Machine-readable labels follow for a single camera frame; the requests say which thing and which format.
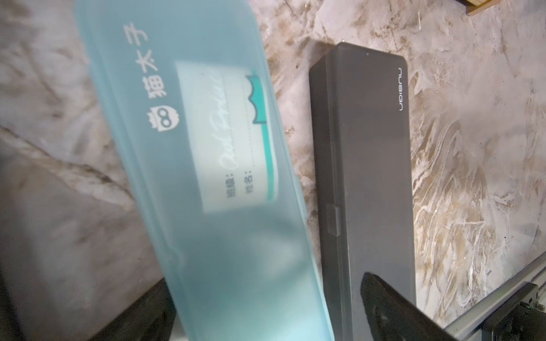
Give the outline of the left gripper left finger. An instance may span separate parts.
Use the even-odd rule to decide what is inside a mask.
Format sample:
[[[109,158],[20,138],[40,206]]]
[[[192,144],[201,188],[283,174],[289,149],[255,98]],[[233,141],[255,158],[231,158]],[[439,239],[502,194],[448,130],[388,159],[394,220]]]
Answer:
[[[165,280],[159,281],[92,340],[169,340],[176,308]]]

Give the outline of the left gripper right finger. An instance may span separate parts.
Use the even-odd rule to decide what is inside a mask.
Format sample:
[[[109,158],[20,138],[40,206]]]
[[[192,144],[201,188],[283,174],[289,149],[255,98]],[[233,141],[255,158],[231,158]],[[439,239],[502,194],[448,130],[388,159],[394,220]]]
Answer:
[[[453,340],[381,277],[366,272],[361,298],[374,340]]]

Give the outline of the teal pencil case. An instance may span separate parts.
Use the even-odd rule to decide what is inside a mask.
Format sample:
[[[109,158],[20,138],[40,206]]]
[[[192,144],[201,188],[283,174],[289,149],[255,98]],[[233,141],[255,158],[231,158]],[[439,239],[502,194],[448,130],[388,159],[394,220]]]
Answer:
[[[190,340],[332,340],[246,1],[77,1],[90,73]]]

